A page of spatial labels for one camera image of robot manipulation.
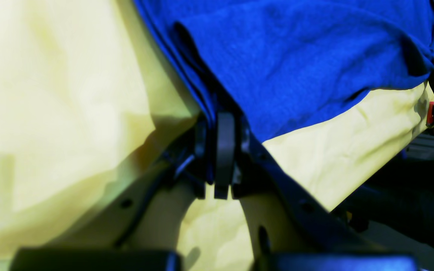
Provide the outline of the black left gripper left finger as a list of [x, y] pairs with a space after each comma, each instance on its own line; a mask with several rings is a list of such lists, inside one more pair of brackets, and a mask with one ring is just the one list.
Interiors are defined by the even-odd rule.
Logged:
[[180, 226], [205, 197], [207, 123], [196, 123], [95, 217], [40, 247], [18, 250], [11, 271], [182, 271]]

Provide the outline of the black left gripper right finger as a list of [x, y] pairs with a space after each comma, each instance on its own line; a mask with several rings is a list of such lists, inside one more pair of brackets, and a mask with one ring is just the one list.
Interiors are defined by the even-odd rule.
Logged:
[[416, 271], [348, 230], [289, 177], [246, 123], [220, 112], [216, 123], [215, 198], [241, 204], [255, 262], [252, 271]]

